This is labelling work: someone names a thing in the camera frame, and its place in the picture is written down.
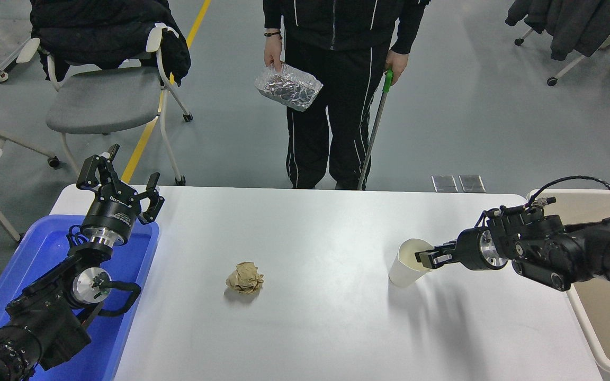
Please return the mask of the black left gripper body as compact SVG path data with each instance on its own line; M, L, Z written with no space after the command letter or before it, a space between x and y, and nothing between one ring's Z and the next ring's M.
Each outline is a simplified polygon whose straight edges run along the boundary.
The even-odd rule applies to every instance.
M136 195L137 191L128 186L119 190L101 186L83 220L83 235L96 237L104 229L116 234L119 240L128 240L142 211Z

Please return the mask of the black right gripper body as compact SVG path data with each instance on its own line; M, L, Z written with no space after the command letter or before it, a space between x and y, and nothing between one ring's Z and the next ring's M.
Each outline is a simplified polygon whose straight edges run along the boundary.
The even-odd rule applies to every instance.
M483 270L481 234L481 229L470 228L460 232L456 239L454 258L469 270Z

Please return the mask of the person's right hand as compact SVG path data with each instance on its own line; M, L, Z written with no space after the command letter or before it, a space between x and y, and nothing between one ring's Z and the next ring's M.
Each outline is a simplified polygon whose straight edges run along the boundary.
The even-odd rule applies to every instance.
M266 37L264 47L264 65L265 67L272 67L276 72L281 72L283 63L281 61L282 53L282 38L280 35L272 35Z

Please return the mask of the person's left hand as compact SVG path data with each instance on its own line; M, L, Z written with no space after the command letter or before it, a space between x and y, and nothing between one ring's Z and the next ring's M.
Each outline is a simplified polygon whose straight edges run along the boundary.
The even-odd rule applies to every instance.
M388 51L387 57L385 58L384 71L392 70L391 85L397 83L408 65L408 60L409 54L397 53L393 50Z

